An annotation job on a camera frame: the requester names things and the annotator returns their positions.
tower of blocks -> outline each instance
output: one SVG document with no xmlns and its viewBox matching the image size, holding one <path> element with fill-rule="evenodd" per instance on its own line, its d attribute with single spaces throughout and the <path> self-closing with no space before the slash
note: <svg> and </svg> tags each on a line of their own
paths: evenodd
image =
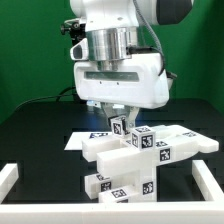
<svg viewBox="0 0 224 224">
<path fill-rule="evenodd" d="M 156 167 L 218 150 L 219 143 L 179 125 L 126 127 L 111 120 L 112 135 L 83 141 L 83 156 L 99 173 L 85 176 L 85 191 L 101 203 L 157 201 Z"/>
</svg>

green backdrop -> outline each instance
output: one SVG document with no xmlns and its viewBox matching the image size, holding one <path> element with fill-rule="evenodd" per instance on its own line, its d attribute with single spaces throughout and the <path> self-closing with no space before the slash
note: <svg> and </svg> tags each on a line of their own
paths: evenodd
<svg viewBox="0 0 224 224">
<path fill-rule="evenodd" d="M 180 24 L 154 27 L 178 75 L 171 98 L 202 98 L 222 113 L 223 8 L 222 0 L 195 0 Z M 69 0 L 0 1 L 0 122 L 23 101 L 73 85 L 70 38 L 59 30 L 72 17 Z"/>
</svg>

white block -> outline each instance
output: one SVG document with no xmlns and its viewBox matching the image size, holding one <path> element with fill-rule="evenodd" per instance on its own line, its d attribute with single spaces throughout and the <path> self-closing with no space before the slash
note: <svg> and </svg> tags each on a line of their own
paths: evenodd
<svg viewBox="0 0 224 224">
<path fill-rule="evenodd" d="M 1 224 L 223 224 L 222 202 L 1 205 Z"/>
<path fill-rule="evenodd" d="M 192 139 L 196 139 L 198 142 L 198 151 L 203 153 L 211 153 L 219 150 L 219 143 L 211 138 L 198 134 L 197 132 L 191 131 L 190 129 L 184 128 L 179 125 L 168 126 L 177 135 L 184 135 Z"/>
<path fill-rule="evenodd" d="M 197 142 L 186 136 L 178 136 L 167 140 L 172 146 L 170 159 L 161 161 L 163 150 L 139 151 L 134 147 L 126 147 L 97 155 L 97 170 L 104 176 L 116 176 L 136 170 L 146 170 L 148 167 L 159 166 L 174 161 L 187 159 L 197 153 Z"/>
<path fill-rule="evenodd" d="M 131 129 L 131 144 L 139 150 L 155 148 L 156 132 L 148 127 L 141 126 Z"/>
<path fill-rule="evenodd" d="M 105 191 L 99 194 L 100 203 L 132 203 L 136 202 L 139 193 L 132 185 Z"/>
<path fill-rule="evenodd" d="M 135 182 L 135 173 L 123 176 L 115 176 L 104 178 L 99 173 L 85 176 L 85 192 L 90 199 L 98 198 L 100 192 L 111 190 L 114 188 L 131 185 Z"/>
<path fill-rule="evenodd" d="M 100 174 L 85 176 L 85 192 L 90 199 L 98 198 L 100 192 L 112 189 L 112 182 L 111 178 L 104 178 Z"/>
<path fill-rule="evenodd" d="M 111 119 L 111 130 L 117 137 L 125 137 L 129 134 L 126 127 L 126 116 L 122 115 Z"/>
<path fill-rule="evenodd" d="M 160 164 L 170 163 L 173 161 L 174 151 L 167 141 L 157 141 L 156 148 L 159 152 L 158 161 Z"/>
<path fill-rule="evenodd" d="M 7 164 L 0 172 L 0 203 L 9 193 L 16 180 L 18 179 L 17 164 Z"/>
<path fill-rule="evenodd" d="M 192 175 L 206 201 L 224 202 L 224 194 L 203 160 L 194 160 Z"/>
<path fill-rule="evenodd" d="M 152 129 L 156 131 L 156 140 L 173 138 L 176 136 L 176 133 L 173 133 L 173 131 L 165 125 L 154 126 Z"/>
<path fill-rule="evenodd" d="M 156 167 L 140 170 L 135 179 L 135 188 L 139 192 L 138 201 L 157 201 Z"/>
<path fill-rule="evenodd" d="M 87 139 L 82 142 L 83 157 L 88 161 L 96 161 L 97 153 L 120 148 L 120 139 L 113 135 Z"/>
<path fill-rule="evenodd" d="M 130 138 L 124 138 L 120 140 L 121 148 L 130 147 L 131 146 L 131 139 Z"/>
</svg>

table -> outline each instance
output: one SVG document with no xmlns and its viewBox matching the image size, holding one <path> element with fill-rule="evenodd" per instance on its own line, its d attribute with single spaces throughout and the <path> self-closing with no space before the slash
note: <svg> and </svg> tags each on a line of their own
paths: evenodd
<svg viewBox="0 0 224 224">
<path fill-rule="evenodd" d="M 203 159 L 224 190 L 224 117 L 200 99 L 170 100 L 162 108 L 141 109 L 137 126 L 179 124 L 220 143 L 220 150 L 158 168 L 158 201 L 201 201 L 191 160 Z M 74 131 L 108 131 L 106 119 L 77 102 L 31 103 L 0 125 L 0 168 L 16 162 L 19 180 L 3 204 L 92 203 L 84 176 L 96 172 L 81 151 L 64 151 Z"/>
</svg>

white robot casing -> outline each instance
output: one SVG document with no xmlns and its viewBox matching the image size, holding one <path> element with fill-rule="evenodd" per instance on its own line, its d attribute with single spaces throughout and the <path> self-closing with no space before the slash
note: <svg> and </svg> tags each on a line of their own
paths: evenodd
<svg viewBox="0 0 224 224">
<path fill-rule="evenodd" d="M 116 72 L 100 72 L 95 62 L 76 62 L 74 73 L 78 95 L 84 100 L 140 108 L 164 106 L 169 99 L 169 88 L 165 71 L 158 75 L 160 57 L 158 53 L 132 55 L 132 58 L 119 62 Z"/>
<path fill-rule="evenodd" d="M 157 0 L 138 0 L 147 21 L 158 24 Z M 132 0 L 70 0 L 72 11 L 77 17 L 87 18 L 86 31 L 117 27 L 138 27 L 135 6 Z"/>
</svg>

